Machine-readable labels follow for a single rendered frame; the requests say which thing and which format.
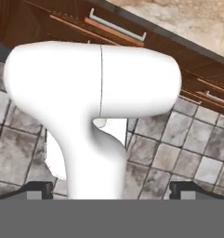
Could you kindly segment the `white rounded pillar shape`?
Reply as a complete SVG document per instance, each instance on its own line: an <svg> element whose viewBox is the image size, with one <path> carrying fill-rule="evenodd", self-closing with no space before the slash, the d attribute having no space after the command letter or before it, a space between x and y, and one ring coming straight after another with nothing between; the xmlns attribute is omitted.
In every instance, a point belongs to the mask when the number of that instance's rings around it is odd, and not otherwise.
<svg viewBox="0 0 224 238"><path fill-rule="evenodd" d="M143 47L48 41L16 46L4 84L59 144L69 198L111 200L123 194L126 151L95 119L169 112L181 72L174 58Z"/></svg>

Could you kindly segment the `dark brown cupboard door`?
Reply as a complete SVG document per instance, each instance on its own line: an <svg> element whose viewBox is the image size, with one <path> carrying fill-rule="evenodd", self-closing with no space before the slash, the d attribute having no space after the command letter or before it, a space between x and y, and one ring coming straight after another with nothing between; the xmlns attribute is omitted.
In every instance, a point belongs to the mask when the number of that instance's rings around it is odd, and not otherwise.
<svg viewBox="0 0 224 238"><path fill-rule="evenodd" d="M0 43L7 47L48 39L49 14L26 0L0 0Z"/></svg>

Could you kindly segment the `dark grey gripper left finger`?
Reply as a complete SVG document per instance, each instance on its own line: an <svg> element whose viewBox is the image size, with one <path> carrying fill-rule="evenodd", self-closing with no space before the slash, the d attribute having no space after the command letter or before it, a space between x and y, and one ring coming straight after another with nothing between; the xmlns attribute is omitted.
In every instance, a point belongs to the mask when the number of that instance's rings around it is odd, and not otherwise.
<svg viewBox="0 0 224 238"><path fill-rule="evenodd" d="M20 189L0 195L0 199L52 200L51 181L30 181Z"/></svg>

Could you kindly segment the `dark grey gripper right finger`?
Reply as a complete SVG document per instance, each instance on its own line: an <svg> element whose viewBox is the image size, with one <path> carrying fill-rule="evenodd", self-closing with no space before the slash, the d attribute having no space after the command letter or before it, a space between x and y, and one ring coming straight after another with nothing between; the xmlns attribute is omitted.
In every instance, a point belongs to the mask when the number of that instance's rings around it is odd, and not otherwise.
<svg viewBox="0 0 224 238"><path fill-rule="evenodd" d="M192 181L171 181L169 190L171 200L224 200L224 195L206 191Z"/></svg>

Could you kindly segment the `brown wooden drawer front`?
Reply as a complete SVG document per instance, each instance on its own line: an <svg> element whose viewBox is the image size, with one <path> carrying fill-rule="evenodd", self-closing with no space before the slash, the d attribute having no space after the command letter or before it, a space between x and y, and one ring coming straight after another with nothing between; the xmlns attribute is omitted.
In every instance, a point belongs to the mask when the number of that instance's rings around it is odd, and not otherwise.
<svg viewBox="0 0 224 238"><path fill-rule="evenodd" d="M118 25L132 33L143 35L146 32L131 20L120 17L114 12L115 7L107 9L100 7L99 3L105 6L108 3L105 0L26 0L37 7L45 10L49 17L65 25L67 28L83 34L89 43L115 45L115 46L139 46L144 47L144 42L140 42L124 33L104 26L89 18L91 8L95 8L94 14L106 21Z"/></svg>
<svg viewBox="0 0 224 238"><path fill-rule="evenodd" d="M214 96L224 99L224 88L216 86L214 83L210 83L198 76L188 73L184 70L182 74L182 87L180 95L185 99L192 100L194 103L201 105L209 110L219 112L224 115L224 108L209 103L205 103L200 97L195 95L196 91L209 91Z"/></svg>

